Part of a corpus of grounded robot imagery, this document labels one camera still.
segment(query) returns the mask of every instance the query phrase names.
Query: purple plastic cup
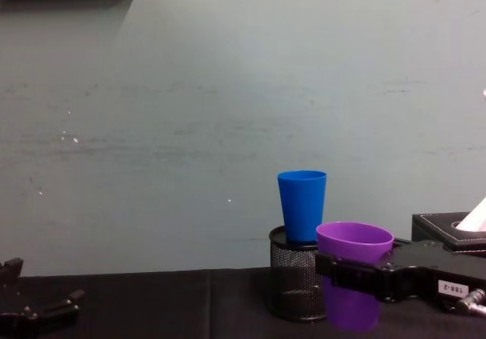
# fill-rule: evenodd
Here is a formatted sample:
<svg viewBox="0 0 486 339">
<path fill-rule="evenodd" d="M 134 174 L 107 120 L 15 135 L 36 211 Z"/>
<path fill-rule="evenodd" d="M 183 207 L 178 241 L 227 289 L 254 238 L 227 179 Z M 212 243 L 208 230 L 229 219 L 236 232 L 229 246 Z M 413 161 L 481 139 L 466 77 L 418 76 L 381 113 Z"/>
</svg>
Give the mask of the purple plastic cup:
<svg viewBox="0 0 486 339">
<path fill-rule="evenodd" d="M 366 223 L 334 222 L 317 227 L 319 252 L 376 264 L 393 248 L 393 234 Z M 323 277 L 327 320 L 337 328 L 367 331 L 376 327 L 380 302 L 367 293 L 335 287 Z"/>
</svg>

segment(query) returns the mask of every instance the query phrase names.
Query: white tissue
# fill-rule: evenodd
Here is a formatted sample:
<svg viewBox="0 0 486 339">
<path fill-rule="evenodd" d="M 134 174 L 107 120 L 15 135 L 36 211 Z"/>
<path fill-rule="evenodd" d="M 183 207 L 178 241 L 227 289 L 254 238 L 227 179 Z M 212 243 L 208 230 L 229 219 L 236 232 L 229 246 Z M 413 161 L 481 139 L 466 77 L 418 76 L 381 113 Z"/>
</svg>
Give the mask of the white tissue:
<svg viewBox="0 0 486 339">
<path fill-rule="evenodd" d="M 463 231 L 486 231 L 486 198 L 456 228 Z"/>
</svg>

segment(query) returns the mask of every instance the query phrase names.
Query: cup rim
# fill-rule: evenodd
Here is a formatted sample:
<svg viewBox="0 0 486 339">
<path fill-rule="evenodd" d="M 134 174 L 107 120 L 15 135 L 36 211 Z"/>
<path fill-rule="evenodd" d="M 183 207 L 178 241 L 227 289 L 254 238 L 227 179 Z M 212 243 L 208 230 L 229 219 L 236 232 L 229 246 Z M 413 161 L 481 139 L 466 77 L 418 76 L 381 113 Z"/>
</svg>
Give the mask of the cup rim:
<svg viewBox="0 0 486 339">
<path fill-rule="evenodd" d="M 390 238 L 385 242 L 377 242 L 377 243 L 374 243 L 374 242 L 353 242 L 351 240 L 340 239 L 340 238 L 336 238 L 334 236 L 329 236 L 326 233 L 320 231 L 325 226 L 337 225 L 337 224 L 343 224 L 343 223 L 349 224 L 349 225 L 361 225 L 361 226 L 370 227 L 370 228 L 373 228 L 373 229 L 376 229 L 376 230 L 381 230 L 381 231 L 387 233 Z M 378 225 L 373 225 L 371 223 L 362 223 L 360 221 L 330 221 L 329 223 L 322 223 L 321 225 L 319 225 L 316 229 L 316 232 L 317 232 L 317 237 L 323 236 L 323 237 L 326 237 L 328 239 L 335 240 L 337 242 L 345 242 L 347 244 L 356 244 L 357 246 L 384 246 L 384 245 L 388 245 L 390 243 L 393 243 L 393 240 L 395 239 L 395 236 L 388 229 L 385 229 L 383 227 L 379 227 Z"/>
<path fill-rule="evenodd" d="M 295 178 L 295 175 L 299 173 L 309 173 L 309 177 L 304 177 L 304 178 Z M 285 172 L 281 172 L 278 175 L 279 179 L 284 179 L 284 180 L 295 180 L 295 181 L 306 181 L 310 179 L 319 179 L 319 178 L 324 178 L 327 177 L 327 173 L 323 172 L 322 170 L 317 170 L 317 169 L 297 169 L 297 170 L 287 170 Z"/>
</svg>

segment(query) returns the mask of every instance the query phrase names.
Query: blue plastic cup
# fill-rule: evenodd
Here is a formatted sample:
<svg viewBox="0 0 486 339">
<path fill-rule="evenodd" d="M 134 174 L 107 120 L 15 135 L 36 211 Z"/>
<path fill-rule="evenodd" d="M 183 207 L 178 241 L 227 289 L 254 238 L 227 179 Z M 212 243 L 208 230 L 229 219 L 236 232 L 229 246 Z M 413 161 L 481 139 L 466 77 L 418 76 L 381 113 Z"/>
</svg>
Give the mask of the blue plastic cup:
<svg viewBox="0 0 486 339">
<path fill-rule="evenodd" d="M 295 170 L 280 173 L 277 179 L 287 240 L 315 242 L 323 219 L 327 174 Z"/>
</svg>

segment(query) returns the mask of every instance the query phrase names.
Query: black tablecloth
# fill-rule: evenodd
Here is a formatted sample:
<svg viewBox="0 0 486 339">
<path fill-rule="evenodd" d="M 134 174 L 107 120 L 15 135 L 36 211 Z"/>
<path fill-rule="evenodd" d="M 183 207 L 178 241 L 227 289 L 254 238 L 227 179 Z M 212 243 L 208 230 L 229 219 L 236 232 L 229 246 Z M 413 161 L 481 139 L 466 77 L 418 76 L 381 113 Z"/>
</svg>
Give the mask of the black tablecloth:
<svg viewBox="0 0 486 339">
<path fill-rule="evenodd" d="M 21 282 L 23 293 L 41 301 L 78 288 L 87 297 L 77 326 L 45 338 L 486 337 L 486 319 L 444 314 L 418 300 L 384 305 L 380 325 L 367 334 L 340 331 L 325 321 L 286 322 L 267 310 L 265 268 L 33 277 Z"/>
</svg>

